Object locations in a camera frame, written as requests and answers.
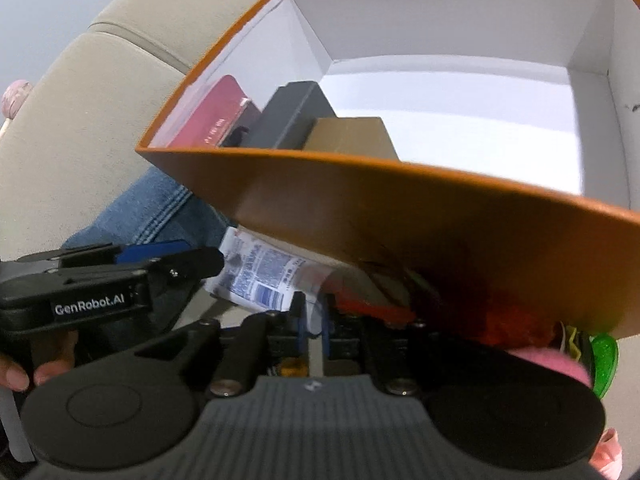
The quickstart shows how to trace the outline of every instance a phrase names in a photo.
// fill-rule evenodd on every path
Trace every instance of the brown box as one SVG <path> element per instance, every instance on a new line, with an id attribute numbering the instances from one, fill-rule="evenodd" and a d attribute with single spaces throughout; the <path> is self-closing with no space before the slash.
<path id="1" fill-rule="evenodd" d="M 385 124 L 379 117 L 318 119 L 304 150 L 398 160 Z"/>

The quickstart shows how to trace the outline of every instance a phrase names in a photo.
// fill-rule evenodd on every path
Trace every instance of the pink object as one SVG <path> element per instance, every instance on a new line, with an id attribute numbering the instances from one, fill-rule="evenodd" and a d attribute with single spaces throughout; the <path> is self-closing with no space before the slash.
<path id="1" fill-rule="evenodd" d="M 7 119 L 15 119 L 18 110 L 26 101 L 33 85 L 24 79 L 18 79 L 9 85 L 2 94 L 2 114 Z"/>
<path id="2" fill-rule="evenodd" d="M 620 473 L 622 473 L 622 447 L 618 441 L 618 432 L 616 430 L 611 428 L 602 434 L 589 463 L 607 480 L 618 480 L 620 478 Z"/>
<path id="3" fill-rule="evenodd" d="M 580 363 L 558 350 L 530 346 L 509 350 L 509 353 L 550 370 L 568 375 L 589 388 L 592 387 L 591 378 L 587 370 Z M 620 473 L 622 473 L 622 447 L 618 442 L 616 430 L 610 429 L 604 432 L 589 463 L 607 480 L 618 480 L 620 478 Z"/>
<path id="4" fill-rule="evenodd" d="M 591 377 L 584 366 L 571 359 L 568 355 L 560 353 L 553 348 L 536 348 L 529 346 L 509 350 L 511 355 L 530 361 L 537 365 L 549 368 L 561 374 L 568 375 L 591 388 Z"/>

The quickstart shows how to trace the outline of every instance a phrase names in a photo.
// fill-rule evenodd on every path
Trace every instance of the white wall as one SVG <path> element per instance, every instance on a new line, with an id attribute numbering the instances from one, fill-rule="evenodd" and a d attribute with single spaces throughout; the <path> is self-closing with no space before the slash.
<path id="1" fill-rule="evenodd" d="M 334 60 L 449 54 L 566 67 L 601 0 L 295 2 Z M 606 44 L 601 44 L 602 48 L 608 52 Z M 590 62 L 589 56 L 600 59 L 602 53 L 583 52 L 580 56 L 584 65 Z"/>
<path id="2" fill-rule="evenodd" d="M 546 77 L 536 80 L 439 70 L 349 74 L 344 65 L 322 80 L 329 101 L 340 116 L 382 117 L 401 160 L 582 194 L 566 69 L 546 67 Z"/>
<path id="3" fill-rule="evenodd" d="M 628 209 L 625 149 L 605 75 L 569 70 L 582 153 L 583 195 Z"/>
<path id="4" fill-rule="evenodd" d="M 37 82 L 111 0 L 0 0 L 0 92 Z"/>
<path id="5" fill-rule="evenodd" d="M 609 84 L 625 147 L 631 207 L 640 210 L 640 11 L 633 0 L 615 0 Z"/>
<path id="6" fill-rule="evenodd" d="M 569 61 L 569 69 L 607 75 L 613 21 L 614 0 L 600 0 Z"/>
<path id="7" fill-rule="evenodd" d="M 278 86 L 291 81 L 320 81 L 331 59 L 292 0 L 274 0 L 273 8 L 242 31 L 204 75 L 236 78 L 242 90 L 263 108 Z"/>

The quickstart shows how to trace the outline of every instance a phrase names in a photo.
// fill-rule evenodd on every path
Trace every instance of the beige sofa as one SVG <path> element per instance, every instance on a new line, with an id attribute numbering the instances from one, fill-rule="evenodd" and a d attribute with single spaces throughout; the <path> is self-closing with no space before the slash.
<path id="1" fill-rule="evenodd" d="M 115 0 L 60 55 L 0 149 L 0 257 L 59 247 L 145 171 L 133 148 L 184 74 L 256 0 Z M 606 398 L 640 466 L 640 338 Z"/>

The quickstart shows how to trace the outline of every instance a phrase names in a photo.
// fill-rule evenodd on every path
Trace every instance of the denim leg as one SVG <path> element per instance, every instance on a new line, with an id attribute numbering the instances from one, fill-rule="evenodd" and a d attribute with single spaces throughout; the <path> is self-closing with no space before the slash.
<path id="1" fill-rule="evenodd" d="M 64 246 L 185 240 L 193 247 L 218 247 L 229 225 L 224 215 L 162 171 L 150 168 Z"/>
<path id="2" fill-rule="evenodd" d="M 192 247 L 218 247 L 230 225 L 225 216 L 185 187 L 157 168 L 151 168 L 114 200 L 93 224 L 69 238 L 64 246 L 185 240 Z M 194 280 L 154 297 L 154 309 L 148 316 L 81 330 L 79 347 L 88 358 L 95 359 L 171 330 L 197 286 L 199 282 Z"/>

